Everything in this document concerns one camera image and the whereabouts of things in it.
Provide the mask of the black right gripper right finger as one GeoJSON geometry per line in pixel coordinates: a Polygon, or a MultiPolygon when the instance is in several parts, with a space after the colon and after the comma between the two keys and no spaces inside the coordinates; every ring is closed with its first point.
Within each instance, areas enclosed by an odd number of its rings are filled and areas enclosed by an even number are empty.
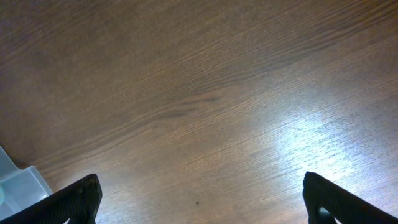
{"type": "Polygon", "coordinates": [[[396,217],[314,172],[305,174],[303,199],[310,224],[397,223],[396,217]]]}

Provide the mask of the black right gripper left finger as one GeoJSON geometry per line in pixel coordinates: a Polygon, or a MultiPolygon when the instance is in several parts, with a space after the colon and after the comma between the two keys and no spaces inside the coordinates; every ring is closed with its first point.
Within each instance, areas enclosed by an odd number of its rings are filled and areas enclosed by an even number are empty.
{"type": "Polygon", "coordinates": [[[98,176],[89,174],[1,224],[95,224],[102,196],[98,176]]]}

